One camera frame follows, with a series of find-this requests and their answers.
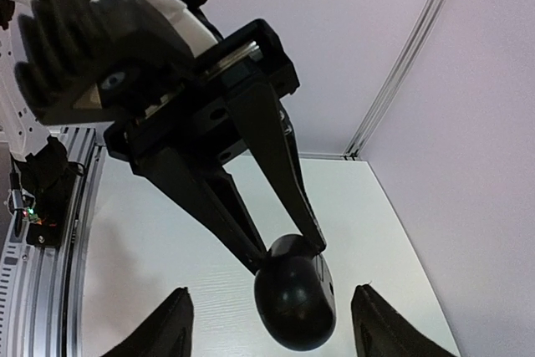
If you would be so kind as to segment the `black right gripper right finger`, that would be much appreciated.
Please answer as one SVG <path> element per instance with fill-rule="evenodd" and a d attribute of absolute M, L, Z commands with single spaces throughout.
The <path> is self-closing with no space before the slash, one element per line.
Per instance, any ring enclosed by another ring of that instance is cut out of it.
<path fill-rule="evenodd" d="M 358 356 L 432 357 L 452 353 L 424 336 L 372 286 L 359 285 L 351 300 Z"/>

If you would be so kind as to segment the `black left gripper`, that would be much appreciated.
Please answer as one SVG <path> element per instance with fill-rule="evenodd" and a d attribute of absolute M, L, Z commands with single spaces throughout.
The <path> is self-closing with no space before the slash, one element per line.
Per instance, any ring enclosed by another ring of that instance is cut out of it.
<path fill-rule="evenodd" d="M 251 273 L 267 249 L 222 165 L 249 150 L 315 252 L 324 235 L 304 189 L 293 125 L 282 97 L 299 86 L 279 36 L 256 19 L 196 60 L 196 78 L 155 111 L 104 133 L 112 157 L 133 164 L 210 231 Z"/>

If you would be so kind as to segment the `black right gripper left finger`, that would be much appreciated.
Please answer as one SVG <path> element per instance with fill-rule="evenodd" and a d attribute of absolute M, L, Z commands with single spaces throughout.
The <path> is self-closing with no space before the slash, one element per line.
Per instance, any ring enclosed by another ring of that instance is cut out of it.
<path fill-rule="evenodd" d="M 188 288 L 176 288 L 109 357 L 191 356 L 194 306 Z"/>

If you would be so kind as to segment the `black oval charging case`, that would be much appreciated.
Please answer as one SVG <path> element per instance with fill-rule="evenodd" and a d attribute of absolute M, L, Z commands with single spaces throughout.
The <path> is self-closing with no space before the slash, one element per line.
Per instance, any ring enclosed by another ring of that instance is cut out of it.
<path fill-rule="evenodd" d="M 329 266 L 305 238 L 287 234 L 267 252 L 254 280 L 264 328 L 286 349 L 308 352 L 332 336 L 337 312 Z"/>

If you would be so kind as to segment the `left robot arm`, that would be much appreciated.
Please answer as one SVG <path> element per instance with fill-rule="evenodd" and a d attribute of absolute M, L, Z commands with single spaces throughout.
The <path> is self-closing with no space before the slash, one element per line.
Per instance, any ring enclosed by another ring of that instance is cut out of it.
<path fill-rule="evenodd" d="M 256 272 L 267 249 L 224 168 L 249 151 L 301 232 L 288 252 L 325 249 L 281 102 L 298 77 L 267 22 L 222 37 L 201 12 L 206 0 L 179 0 L 184 33 L 149 0 L 7 1 L 32 9 L 18 20 L 26 59 L 14 76 L 39 123 L 107 123 L 110 155 Z"/>

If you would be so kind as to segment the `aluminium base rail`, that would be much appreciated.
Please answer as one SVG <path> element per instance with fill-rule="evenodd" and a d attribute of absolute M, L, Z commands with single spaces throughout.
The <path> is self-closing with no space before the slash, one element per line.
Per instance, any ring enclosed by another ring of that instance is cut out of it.
<path fill-rule="evenodd" d="M 16 212 L 1 253 L 1 354 L 80 356 L 82 304 L 104 150 L 96 129 L 56 130 L 76 171 L 63 229 L 49 233 Z"/>

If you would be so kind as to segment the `left aluminium wall post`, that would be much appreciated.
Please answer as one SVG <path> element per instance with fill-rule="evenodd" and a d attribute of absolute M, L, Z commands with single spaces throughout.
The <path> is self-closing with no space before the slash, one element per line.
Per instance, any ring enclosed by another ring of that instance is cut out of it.
<path fill-rule="evenodd" d="M 424 48 L 425 42 L 429 38 L 445 4 L 446 0 L 425 1 L 414 27 L 411 29 L 378 94 L 341 155 L 342 159 L 356 161 L 360 158 L 362 151 L 379 127 L 382 119 L 386 116 L 395 96 Z"/>

